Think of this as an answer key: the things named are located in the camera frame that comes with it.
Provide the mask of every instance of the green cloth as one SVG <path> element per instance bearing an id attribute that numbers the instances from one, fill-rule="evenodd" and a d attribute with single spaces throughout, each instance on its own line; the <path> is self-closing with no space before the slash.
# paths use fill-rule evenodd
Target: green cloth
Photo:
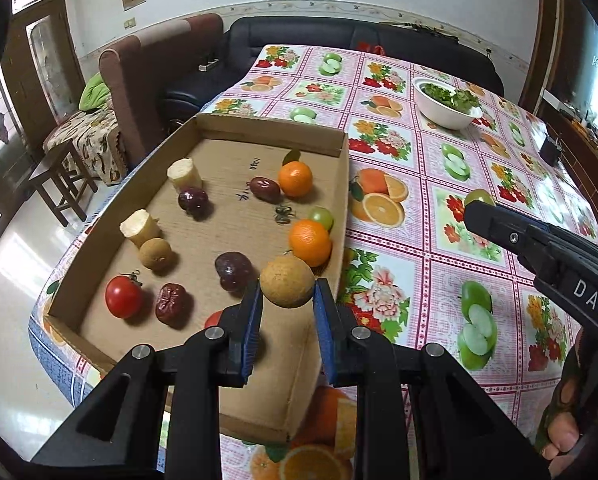
<path id="1" fill-rule="evenodd" d="M 87 112 L 95 108 L 103 108 L 109 93 L 110 90 L 103 82 L 101 74 L 97 72 L 83 89 L 81 101 L 79 101 L 79 110 Z"/>

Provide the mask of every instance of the bowl of lettuce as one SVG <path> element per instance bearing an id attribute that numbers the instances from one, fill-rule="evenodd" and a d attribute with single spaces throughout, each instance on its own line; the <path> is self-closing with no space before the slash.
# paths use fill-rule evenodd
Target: bowl of lettuce
<path id="1" fill-rule="evenodd" d="M 427 77 L 416 77 L 412 84 L 419 111 L 439 126 L 461 130 L 483 114 L 479 99 L 470 90 Z"/>

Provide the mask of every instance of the stool leg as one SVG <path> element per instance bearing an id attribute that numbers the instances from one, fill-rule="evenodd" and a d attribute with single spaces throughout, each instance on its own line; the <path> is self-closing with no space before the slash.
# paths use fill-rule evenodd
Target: stool leg
<path id="1" fill-rule="evenodd" d="M 57 217 L 58 221 L 61 222 L 61 225 L 63 225 L 63 227 L 67 227 L 68 220 L 66 219 L 65 216 L 63 216 L 63 214 L 61 214 L 61 211 L 57 211 L 57 206 L 52 201 L 52 198 L 50 197 L 50 195 L 48 195 L 48 192 L 45 190 L 44 185 L 38 184 L 34 187 L 39 192 L 39 196 L 44 200 L 45 205 L 47 205 L 50 208 L 50 211 L 52 211 L 54 213 L 54 216 Z"/>
<path id="2" fill-rule="evenodd" d="M 77 189 L 77 186 L 74 185 L 74 182 L 70 178 L 70 174 L 68 173 L 68 171 L 63 167 L 63 165 L 59 166 L 58 170 L 59 173 L 61 173 L 61 176 L 63 177 L 63 180 L 67 188 L 74 196 L 77 196 L 79 194 L 79 190 Z"/>
<path id="3" fill-rule="evenodd" d="M 70 145 L 70 152 L 72 153 L 72 158 L 74 159 L 74 163 L 79 168 L 79 173 L 81 174 L 83 179 L 85 179 L 85 181 L 88 183 L 88 185 L 90 186 L 90 189 L 92 189 L 92 191 L 96 193 L 96 189 L 97 189 L 96 182 L 90 176 L 90 171 L 88 171 L 88 168 L 86 167 L 85 162 L 83 162 L 83 159 L 79 155 L 77 148 L 74 147 L 74 144 Z"/>
<path id="4" fill-rule="evenodd" d="M 61 194 L 63 195 L 65 201 L 72 208 L 72 210 L 77 214 L 77 216 L 79 218 L 81 218 L 81 221 L 85 222 L 86 218 L 87 218 L 85 212 L 83 211 L 83 209 L 81 209 L 81 206 L 75 200 L 75 198 L 72 196 L 72 194 L 70 193 L 68 188 L 65 187 L 63 180 L 61 180 L 61 178 L 59 178 L 57 175 L 53 175 L 52 181 L 54 182 L 54 185 L 58 187 L 58 189 L 61 192 Z"/>

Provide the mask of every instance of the sofa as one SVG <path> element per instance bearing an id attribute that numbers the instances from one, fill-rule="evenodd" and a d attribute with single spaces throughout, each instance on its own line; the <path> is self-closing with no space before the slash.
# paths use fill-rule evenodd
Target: sofa
<path id="1" fill-rule="evenodd" d="M 217 14 L 177 18 L 147 27 L 105 50 L 99 69 L 112 94 L 136 165 L 169 128 L 185 122 L 252 67 L 267 44 L 310 44 L 357 50 L 381 45 L 389 57 L 458 76 L 503 95 L 492 61 L 457 38 L 374 22 L 312 16 L 241 18 L 223 32 Z M 218 58 L 206 72 L 199 64 Z"/>

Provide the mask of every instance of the fingernail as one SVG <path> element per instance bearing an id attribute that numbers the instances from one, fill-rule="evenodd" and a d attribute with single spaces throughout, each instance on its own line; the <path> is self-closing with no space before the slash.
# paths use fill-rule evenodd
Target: fingernail
<path id="1" fill-rule="evenodd" d="M 557 443 L 557 447 L 559 448 L 559 451 L 561 451 L 562 453 L 565 453 L 567 451 L 570 451 L 575 444 L 577 444 L 577 441 L 579 440 L 579 435 L 576 433 L 564 433 L 562 435 L 562 437 L 559 439 L 559 442 Z"/>

